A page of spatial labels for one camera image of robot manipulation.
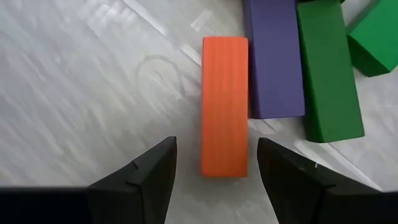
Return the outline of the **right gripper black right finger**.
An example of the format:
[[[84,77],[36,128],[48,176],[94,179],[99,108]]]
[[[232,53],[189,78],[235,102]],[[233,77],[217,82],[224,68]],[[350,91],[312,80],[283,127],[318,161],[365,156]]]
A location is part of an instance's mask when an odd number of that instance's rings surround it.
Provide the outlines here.
[[[259,138],[262,183],[279,223],[397,223],[397,192],[381,192],[268,138]]]

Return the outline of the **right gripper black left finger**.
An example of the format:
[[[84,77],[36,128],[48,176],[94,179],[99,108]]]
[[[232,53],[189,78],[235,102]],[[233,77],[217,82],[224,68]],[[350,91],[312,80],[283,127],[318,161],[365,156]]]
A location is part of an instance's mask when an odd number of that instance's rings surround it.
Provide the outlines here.
[[[3,187],[1,223],[164,223],[176,166],[169,136],[87,187]]]

